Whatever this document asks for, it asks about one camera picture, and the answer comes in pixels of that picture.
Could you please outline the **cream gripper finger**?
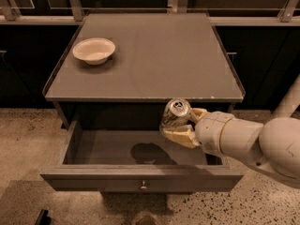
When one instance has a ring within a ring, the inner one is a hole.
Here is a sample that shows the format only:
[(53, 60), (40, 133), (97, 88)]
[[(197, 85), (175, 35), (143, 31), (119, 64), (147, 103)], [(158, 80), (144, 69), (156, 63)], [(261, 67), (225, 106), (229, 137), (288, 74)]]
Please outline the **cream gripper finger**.
[(162, 129), (162, 135), (168, 140), (183, 145), (187, 148), (195, 148), (200, 145), (196, 139), (196, 134), (192, 125), (164, 127)]
[(190, 110), (190, 121), (197, 124), (208, 114), (208, 111), (203, 108), (192, 108)]

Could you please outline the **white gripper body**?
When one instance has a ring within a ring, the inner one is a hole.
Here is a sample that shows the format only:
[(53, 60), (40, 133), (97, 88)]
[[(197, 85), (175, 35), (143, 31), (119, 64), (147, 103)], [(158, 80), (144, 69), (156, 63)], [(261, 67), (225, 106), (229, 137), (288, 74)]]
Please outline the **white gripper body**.
[(206, 154), (222, 156), (220, 139), (226, 124), (234, 116), (225, 112), (209, 112), (195, 126), (196, 140)]

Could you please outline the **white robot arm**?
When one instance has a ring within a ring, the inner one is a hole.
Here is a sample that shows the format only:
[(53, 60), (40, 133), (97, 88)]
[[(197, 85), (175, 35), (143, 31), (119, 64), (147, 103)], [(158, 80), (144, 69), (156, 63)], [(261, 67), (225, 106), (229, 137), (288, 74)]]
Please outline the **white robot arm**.
[(159, 129), (174, 143), (199, 147), (219, 158), (234, 158), (257, 173), (300, 188), (299, 119), (276, 117), (262, 124), (227, 112), (192, 108), (186, 99), (173, 98)]

